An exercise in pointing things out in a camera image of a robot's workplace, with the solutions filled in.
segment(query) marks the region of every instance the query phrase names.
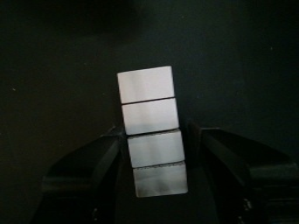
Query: dark background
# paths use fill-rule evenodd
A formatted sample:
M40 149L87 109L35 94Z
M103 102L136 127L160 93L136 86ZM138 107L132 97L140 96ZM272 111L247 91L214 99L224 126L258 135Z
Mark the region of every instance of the dark background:
M0 3L0 222L28 223L52 164L122 123L118 72L172 66L190 119L299 161L298 1Z

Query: black background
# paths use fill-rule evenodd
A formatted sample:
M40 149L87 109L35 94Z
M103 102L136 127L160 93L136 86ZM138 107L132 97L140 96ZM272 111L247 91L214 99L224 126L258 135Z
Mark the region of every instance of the black background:
M1 223L28 223L51 165L122 123L118 72L172 66L182 127L222 127L299 161L298 1L0 7Z

